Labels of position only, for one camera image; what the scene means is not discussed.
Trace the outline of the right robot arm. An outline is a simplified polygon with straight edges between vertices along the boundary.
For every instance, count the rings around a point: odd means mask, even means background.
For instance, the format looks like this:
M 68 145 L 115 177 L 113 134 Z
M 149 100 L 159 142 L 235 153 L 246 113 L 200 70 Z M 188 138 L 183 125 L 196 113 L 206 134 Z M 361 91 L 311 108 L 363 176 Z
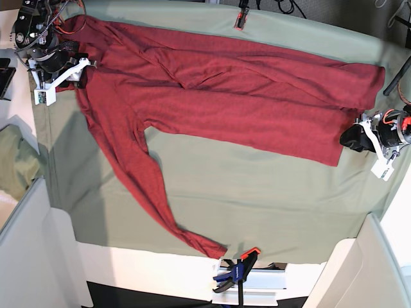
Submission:
M 80 52 L 80 43 L 69 40 L 85 28 L 87 10 L 83 1 L 75 1 L 83 13 L 80 27 L 65 30 L 62 13 L 69 1 L 24 1 L 14 22 L 10 39 L 14 43 L 14 53 L 40 89 L 53 83 L 66 71 L 88 58 Z

